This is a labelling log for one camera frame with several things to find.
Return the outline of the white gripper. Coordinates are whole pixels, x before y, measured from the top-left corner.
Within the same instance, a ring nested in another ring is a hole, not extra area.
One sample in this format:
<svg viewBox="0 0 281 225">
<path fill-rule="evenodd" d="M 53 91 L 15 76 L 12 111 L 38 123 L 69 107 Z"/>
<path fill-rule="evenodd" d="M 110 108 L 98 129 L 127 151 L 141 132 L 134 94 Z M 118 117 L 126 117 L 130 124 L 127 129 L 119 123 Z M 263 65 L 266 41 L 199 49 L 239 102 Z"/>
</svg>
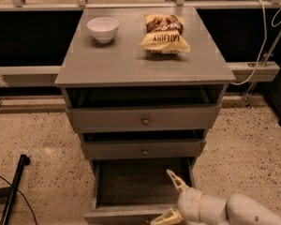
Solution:
<svg viewBox="0 0 281 225">
<path fill-rule="evenodd" d="M 188 187 L 183 179 L 172 170 L 167 170 L 177 191 L 178 210 L 168 209 L 150 222 L 150 225 L 178 225 L 186 221 L 204 223 L 205 225 L 222 225 L 228 220 L 226 200 Z"/>
</svg>

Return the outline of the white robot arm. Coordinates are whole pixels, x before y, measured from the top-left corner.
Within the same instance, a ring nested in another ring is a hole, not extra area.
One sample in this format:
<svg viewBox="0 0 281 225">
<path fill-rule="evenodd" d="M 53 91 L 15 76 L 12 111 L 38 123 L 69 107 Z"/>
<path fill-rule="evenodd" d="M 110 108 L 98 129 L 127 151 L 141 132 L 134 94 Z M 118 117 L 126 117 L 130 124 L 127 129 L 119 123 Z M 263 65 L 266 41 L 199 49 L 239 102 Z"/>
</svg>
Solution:
<svg viewBox="0 0 281 225">
<path fill-rule="evenodd" d="M 172 170 L 167 174 L 179 192 L 177 209 L 168 209 L 150 225 L 281 225 L 280 216 L 244 194 L 234 193 L 225 200 L 189 187 Z"/>
</svg>

